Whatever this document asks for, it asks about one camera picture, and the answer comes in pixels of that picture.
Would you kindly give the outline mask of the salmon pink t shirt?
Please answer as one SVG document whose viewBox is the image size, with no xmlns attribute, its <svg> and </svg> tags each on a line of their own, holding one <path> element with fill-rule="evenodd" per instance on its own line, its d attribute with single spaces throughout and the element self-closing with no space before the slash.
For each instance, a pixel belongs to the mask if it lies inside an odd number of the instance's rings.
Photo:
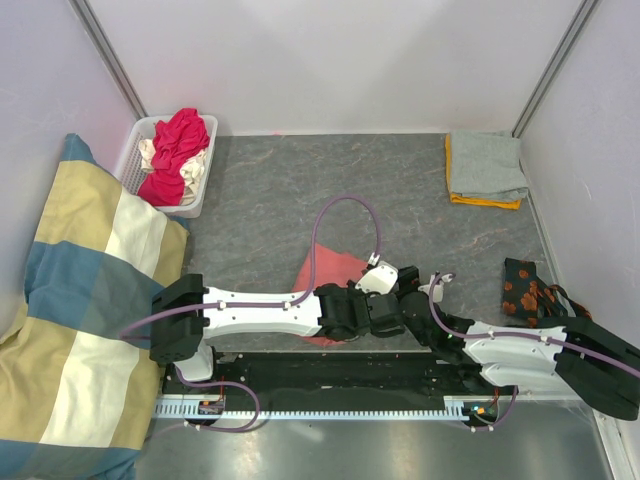
<svg viewBox="0 0 640 480">
<path fill-rule="evenodd" d="M 367 263 L 356 258 L 350 253 L 335 252 L 318 243 L 315 244 L 316 273 L 314 277 L 313 289 L 334 283 L 345 287 L 349 281 L 359 280 Z M 308 252 L 296 280 L 292 291 L 304 291 L 311 278 L 311 252 Z"/>
</svg>

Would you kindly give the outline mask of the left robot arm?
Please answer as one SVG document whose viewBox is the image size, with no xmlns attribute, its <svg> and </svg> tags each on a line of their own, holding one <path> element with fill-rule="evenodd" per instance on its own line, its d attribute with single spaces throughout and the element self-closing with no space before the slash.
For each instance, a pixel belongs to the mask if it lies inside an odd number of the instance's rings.
<svg viewBox="0 0 640 480">
<path fill-rule="evenodd" d="M 157 294 L 152 317 L 150 358 L 175 365 L 198 393 L 211 392 L 219 382 L 213 349 L 207 345 L 215 337 L 283 333 L 345 342 L 405 331 L 391 286 L 375 291 L 355 283 L 329 283 L 310 292 L 240 293 L 207 287 L 200 274 L 188 274 Z"/>
</svg>

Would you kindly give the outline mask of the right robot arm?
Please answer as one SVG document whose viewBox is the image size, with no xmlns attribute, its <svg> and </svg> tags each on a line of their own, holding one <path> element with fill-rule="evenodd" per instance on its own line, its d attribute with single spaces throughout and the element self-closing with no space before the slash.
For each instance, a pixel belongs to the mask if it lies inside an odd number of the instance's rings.
<svg viewBox="0 0 640 480">
<path fill-rule="evenodd" d="M 548 317 L 533 329 L 491 325 L 442 312 L 415 267 L 401 269 L 397 285 L 408 330 L 438 359 L 458 367 L 465 391 L 574 393 L 608 416 L 638 419 L 639 350 L 599 324 Z"/>
</svg>

